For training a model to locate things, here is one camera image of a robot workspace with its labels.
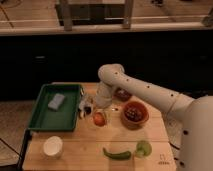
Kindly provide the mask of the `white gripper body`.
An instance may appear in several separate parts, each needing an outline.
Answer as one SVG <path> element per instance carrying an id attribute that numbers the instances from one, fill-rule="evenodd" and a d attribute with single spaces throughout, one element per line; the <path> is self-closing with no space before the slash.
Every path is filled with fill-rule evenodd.
<path id="1" fill-rule="evenodd" d="M 110 106 L 112 103 L 112 87 L 104 82 L 100 82 L 95 95 L 95 102 L 99 108 Z"/>

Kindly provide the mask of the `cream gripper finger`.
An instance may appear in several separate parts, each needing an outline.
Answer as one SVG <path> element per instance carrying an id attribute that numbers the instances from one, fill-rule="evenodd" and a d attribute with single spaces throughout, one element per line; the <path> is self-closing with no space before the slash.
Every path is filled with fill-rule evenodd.
<path id="1" fill-rule="evenodd" d="M 93 114 L 95 114 L 95 113 L 100 113 L 101 112 L 101 108 L 99 108 L 99 107 L 97 107 L 97 106 L 94 106 L 94 108 L 93 108 Z"/>
<path id="2" fill-rule="evenodd" d="M 107 112 L 107 109 L 102 109 L 102 111 L 103 111 L 103 115 L 105 117 L 105 120 L 108 121 L 108 112 Z"/>

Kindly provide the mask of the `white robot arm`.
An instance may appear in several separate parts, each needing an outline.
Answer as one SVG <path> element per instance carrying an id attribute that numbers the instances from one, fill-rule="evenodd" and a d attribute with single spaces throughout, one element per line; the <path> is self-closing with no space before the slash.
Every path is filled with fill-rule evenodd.
<path id="1" fill-rule="evenodd" d="M 111 105 L 115 87 L 126 90 L 182 123 L 177 171 L 213 171 L 213 96 L 194 99 L 130 77 L 121 64 L 102 65 L 98 77 L 95 103 L 99 108 Z"/>

